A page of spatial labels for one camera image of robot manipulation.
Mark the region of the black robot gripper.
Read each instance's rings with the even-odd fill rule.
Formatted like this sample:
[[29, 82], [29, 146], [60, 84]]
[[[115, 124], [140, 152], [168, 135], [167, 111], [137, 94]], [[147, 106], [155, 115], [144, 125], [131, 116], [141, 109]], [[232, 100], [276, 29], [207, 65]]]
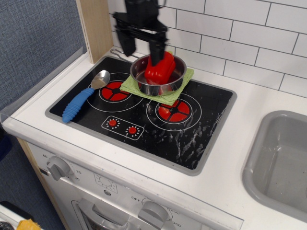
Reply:
[[129, 57], [135, 50], [135, 39], [149, 42], [152, 66], [163, 58], [167, 27], [158, 20], [162, 8], [156, 0], [126, 0], [126, 12], [115, 12], [116, 32], [124, 54]]

